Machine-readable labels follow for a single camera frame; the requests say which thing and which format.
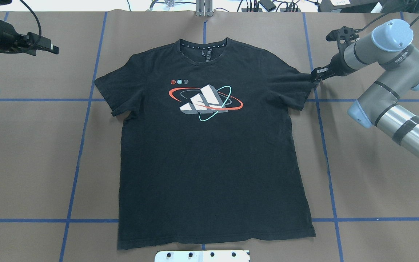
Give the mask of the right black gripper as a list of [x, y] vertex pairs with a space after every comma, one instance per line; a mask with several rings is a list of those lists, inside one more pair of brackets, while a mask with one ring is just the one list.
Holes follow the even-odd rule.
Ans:
[[343, 55], [336, 54], [331, 58], [327, 67], [317, 67], [311, 72], [311, 82], [319, 85], [321, 81], [335, 76], [346, 76], [347, 67], [344, 66]]

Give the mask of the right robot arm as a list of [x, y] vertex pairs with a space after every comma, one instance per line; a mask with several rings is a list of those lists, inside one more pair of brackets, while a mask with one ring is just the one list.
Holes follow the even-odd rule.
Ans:
[[378, 63], [384, 72], [354, 101], [348, 115], [364, 128], [376, 126], [396, 144], [419, 159], [419, 116], [398, 104], [408, 91], [419, 91], [419, 50], [414, 32], [401, 19], [389, 20], [359, 37], [359, 30], [343, 26], [328, 33], [338, 53], [328, 65], [311, 73], [313, 82], [348, 76]]

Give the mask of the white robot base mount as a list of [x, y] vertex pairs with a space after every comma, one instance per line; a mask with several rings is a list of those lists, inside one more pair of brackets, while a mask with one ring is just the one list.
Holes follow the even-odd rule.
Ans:
[[182, 250], [160, 251], [155, 262], [250, 262], [250, 252], [246, 250]]

